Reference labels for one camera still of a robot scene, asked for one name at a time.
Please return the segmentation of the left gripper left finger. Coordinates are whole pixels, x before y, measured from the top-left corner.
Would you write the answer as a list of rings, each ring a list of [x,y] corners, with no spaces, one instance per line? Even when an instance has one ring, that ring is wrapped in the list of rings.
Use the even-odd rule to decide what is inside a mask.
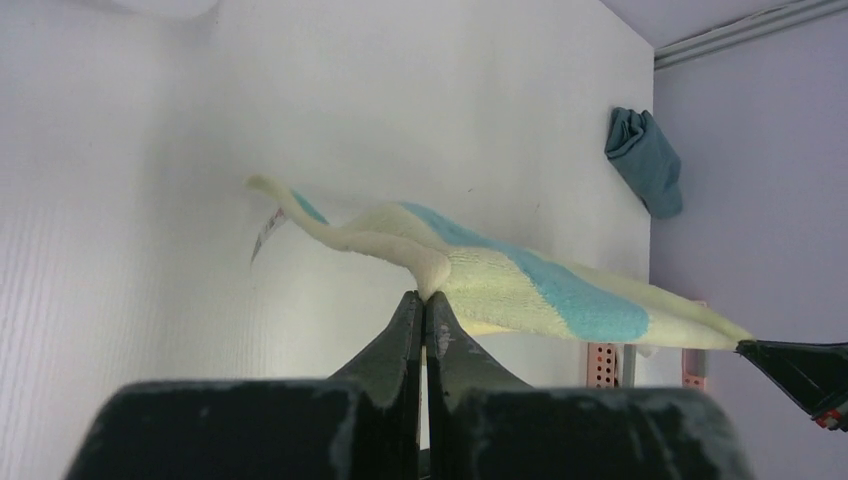
[[[404,293],[386,327],[329,377],[357,392],[337,443],[348,479],[418,477],[423,317],[418,293]]]

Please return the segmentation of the green yellow towel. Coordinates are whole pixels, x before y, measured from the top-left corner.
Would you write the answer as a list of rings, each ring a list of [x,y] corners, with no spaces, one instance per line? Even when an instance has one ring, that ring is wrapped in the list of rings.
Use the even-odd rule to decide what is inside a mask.
[[[411,202],[331,224],[299,192],[264,175],[248,188],[324,246],[407,270],[419,297],[443,294],[470,335],[527,333],[587,343],[734,350],[754,335],[662,288],[487,238]]]

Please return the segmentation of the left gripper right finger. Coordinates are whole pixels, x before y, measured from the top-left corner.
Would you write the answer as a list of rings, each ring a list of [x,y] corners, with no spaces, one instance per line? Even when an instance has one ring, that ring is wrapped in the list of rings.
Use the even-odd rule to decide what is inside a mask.
[[[460,405],[480,392],[525,390],[511,373],[460,326],[447,296],[435,293],[425,304],[430,474],[458,479],[470,452]]]

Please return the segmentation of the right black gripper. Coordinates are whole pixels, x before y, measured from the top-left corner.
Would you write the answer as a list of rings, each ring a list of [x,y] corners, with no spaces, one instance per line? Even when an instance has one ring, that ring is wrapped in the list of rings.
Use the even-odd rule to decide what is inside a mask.
[[[735,352],[823,429],[847,431],[847,344],[743,340]]]

